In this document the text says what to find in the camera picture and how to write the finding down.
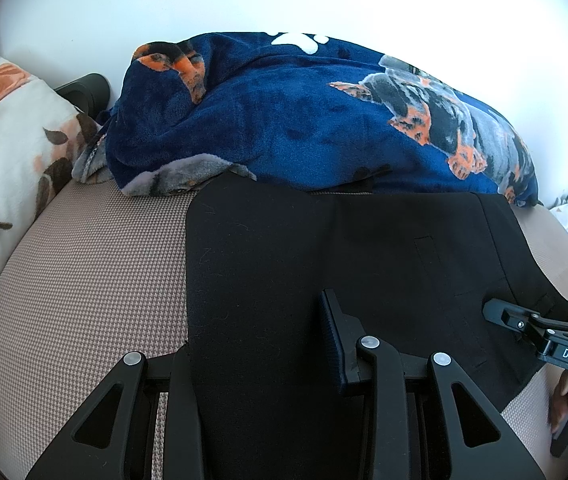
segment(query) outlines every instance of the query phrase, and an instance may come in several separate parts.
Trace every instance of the white paw print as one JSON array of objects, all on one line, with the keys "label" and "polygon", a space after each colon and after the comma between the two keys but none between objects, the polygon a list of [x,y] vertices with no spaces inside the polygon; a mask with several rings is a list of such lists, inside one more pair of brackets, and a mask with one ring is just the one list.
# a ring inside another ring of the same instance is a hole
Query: white paw print
[{"label": "white paw print", "polygon": [[[277,36],[278,32],[267,32],[269,36]],[[314,54],[319,48],[318,43],[328,43],[329,38],[320,34],[315,34],[313,38],[301,32],[285,32],[270,42],[272,45],[296,45],[307,54]]]}]

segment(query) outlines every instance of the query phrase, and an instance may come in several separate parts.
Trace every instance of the textured seat fabric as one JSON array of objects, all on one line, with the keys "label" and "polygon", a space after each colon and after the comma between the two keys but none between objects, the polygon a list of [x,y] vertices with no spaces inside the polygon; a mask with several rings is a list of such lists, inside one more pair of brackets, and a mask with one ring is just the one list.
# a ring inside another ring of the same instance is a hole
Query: textured seat fabric
[{"label": "textured seat fabric", "polygon": [[[18,245],[0,276],[0,469],[10,480],[26,476],[126,351],[155,356],[186,339],[185,215],[193,196],[128,198],[113,182],[72,182]],[[568,298],[568,235],[543,208],[520,213],[537,263]],[[504,411],[553,479],[568,467],[548,452],[548,394],[557,379],[542,368]],[[164,414],[165,397],[155,479]]]}]

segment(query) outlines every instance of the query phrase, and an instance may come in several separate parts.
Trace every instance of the dog print blanket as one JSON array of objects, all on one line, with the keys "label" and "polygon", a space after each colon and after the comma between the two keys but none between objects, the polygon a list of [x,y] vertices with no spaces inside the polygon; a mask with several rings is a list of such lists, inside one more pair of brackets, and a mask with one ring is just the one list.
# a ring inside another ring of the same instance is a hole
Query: dog print blanket
[{"label": "dog print blanket", "polygon": [[129,195],[235,173],[302,190],[501,193],[537,202],[531,156],[488,105],[379,52],[297,33],[142,45],[74,176]]}]

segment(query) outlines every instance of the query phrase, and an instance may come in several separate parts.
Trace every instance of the finger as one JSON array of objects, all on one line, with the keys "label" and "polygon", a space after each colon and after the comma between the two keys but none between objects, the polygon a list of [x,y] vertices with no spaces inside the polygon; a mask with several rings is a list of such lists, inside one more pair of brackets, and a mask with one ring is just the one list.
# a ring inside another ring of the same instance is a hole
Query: finger
[{"label": "finger", "polygon": [[564,397],[568,394],[568,370],[564,370],[561,373],[560,380],[555,386],[553,396]]},{"label": "finger", "polygon": [[568,417],[568,371],[564,370],[550,400],[550,430],[555,433]]}]

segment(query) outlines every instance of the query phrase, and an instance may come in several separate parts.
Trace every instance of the white wall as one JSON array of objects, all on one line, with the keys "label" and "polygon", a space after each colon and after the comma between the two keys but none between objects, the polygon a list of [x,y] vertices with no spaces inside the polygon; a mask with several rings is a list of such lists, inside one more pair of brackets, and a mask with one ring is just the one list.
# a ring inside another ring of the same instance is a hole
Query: white wall
[{"label": "white wall", "polygon": [[148,41],[300,30],[391,54],[502,112],[540,197],[568,191],[568,0],[0,0],[0,55],[59,86],[89,72],[119,95]]}]

